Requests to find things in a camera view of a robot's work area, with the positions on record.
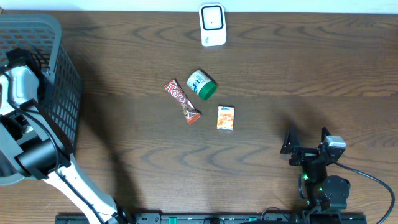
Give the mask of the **orange Kleenex tissue pack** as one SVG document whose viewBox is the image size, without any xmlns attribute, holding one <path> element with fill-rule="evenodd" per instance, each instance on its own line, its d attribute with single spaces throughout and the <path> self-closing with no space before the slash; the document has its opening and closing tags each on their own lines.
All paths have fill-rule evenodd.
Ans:
<svg viewBox="0 0 398 224">
<path fill-rule="evenodd" d="M 217 129 L 232 131 L 234 129 L 234 107 L 219 106 L 217 117 Z"/>
</svg>

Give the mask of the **red Topps candy bar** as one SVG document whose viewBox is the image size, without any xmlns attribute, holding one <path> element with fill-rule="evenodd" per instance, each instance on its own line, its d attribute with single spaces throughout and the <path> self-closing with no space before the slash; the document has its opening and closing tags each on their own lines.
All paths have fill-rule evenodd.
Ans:
<svg viewBox="0 0 398 224">
<path fill-rule="evenodd" d="M 188 99 L 187 95 L 175 79 L 165 84 L 164 90 L 181 104 L 184 116 L 189 125 L 193 124 L 201 117 L 200 112 L 194 107 L 192 102 Z"/>
</svg>

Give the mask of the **green lidded white jar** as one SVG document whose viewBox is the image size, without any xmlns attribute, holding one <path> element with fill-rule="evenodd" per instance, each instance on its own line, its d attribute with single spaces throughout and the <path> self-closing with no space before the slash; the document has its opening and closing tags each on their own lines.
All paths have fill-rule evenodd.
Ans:
<svg viewBox="0 0 398 224">
<path fill-rule="evenodd" d="M 202 100 L 210 99 L 218 89 L 218 85 L 201 70 L 194 71 L 189 76 L 187 85 Z"/>
</svg>

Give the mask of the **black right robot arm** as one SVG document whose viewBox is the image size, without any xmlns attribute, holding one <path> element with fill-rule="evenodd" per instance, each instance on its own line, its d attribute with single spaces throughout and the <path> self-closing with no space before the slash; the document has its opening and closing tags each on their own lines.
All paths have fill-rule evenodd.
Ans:
<svg viewBox="0 0 398 224">
<path fill-rule="evenodd" d="M 291 166 L 302 168 L 298 187 L 310 209 L 339 212 L 347 208 L 350 182 L 337 175 L 328 175 L 326 169 L 342 156 L 345 149 L 343 138 L 331 135 L 326 127 L 321 130 L 321 141 L 316 148 L 302 147 L 295 129 L 287 131 L 280 153 L 290 156 Z"/>
</svg>

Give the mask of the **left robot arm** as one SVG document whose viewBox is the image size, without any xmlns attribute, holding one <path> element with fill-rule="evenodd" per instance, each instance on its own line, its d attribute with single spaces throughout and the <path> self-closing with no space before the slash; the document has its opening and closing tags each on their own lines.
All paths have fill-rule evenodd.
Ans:
<svg viewBox="0 0 398 224">
<path fill-rule="evenodd" d="M 13 174 L 43 180 L 68 197 L 89 223 L 134 223 L 81 170 L 68 136 L 40 105 L 48 86 L 29 50 L 6 52 L 1 67 L 1 155 Z"/>
</svg>

